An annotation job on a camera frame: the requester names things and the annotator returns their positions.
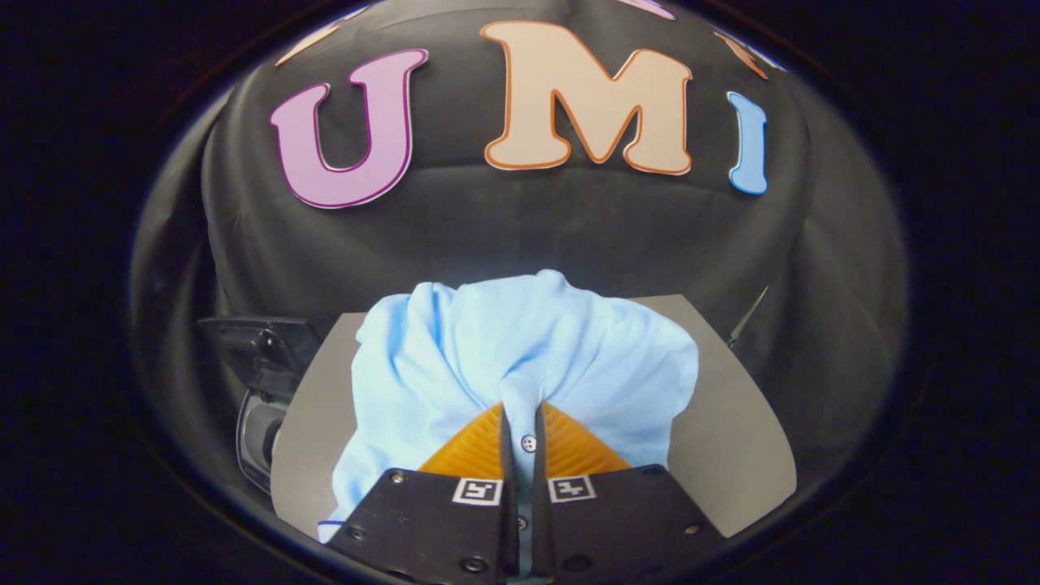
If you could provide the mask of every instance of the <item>letter m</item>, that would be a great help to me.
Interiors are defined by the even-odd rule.
[[[632,118],[635,139],[625,160],[648,173],[682,175],[686,152],[686,82],[681,62],[640,49],[614,77],[570,30],[541,22],[496,22],[480,35],[505,53],[505,130],[485,158],[506,170],[556,167],[571,145],[555,132],[555,100],[577,130],[589,157],[603,162]]]

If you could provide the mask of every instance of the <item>screw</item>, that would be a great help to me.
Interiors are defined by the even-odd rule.
[[[488,569],[488,563],[480,559],[465,559],[462,561],[462,567],[468,573],[484,573]]]

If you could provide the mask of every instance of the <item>pink letter u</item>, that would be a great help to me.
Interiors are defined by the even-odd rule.
[[[368,154],[349,169],[333,169],[318,142],[318,104],[329,84],[304,90],[270,116],[278,129],[278,148],[289,187],[315,207],[360,205],[390,190],[412,158],[409,77],[426,60],[426,51],[411,49],[384,55],[350,74],[350,83],[365,88]]]

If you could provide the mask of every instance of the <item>light blue shirt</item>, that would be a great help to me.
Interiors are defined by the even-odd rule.
[[[574,288],[549,270],[458,290],[424,282],[372,307],[358,341],[358,429],[333,472],[338,508],[318,526],[322,542],[386,469],[419,468],[499,402],[527,519],[535,453],[520,443],[535,435],[543,401],[632,466],[666,465],[672,418],[688,404],[698,373],[697,346],[681,327],[638,303]],[[530,534],[520,532],[521,575],[530,567]]]

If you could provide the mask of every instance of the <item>orange soft finger pad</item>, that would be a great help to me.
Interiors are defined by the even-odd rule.
[[[545,422],[545,477],[565,478],[605,474],[631,467],[627,461],[574,418],[547,402]]]
[[[473,478],[502,479],[502,405],[492,406],[448,439],[420,472]]]

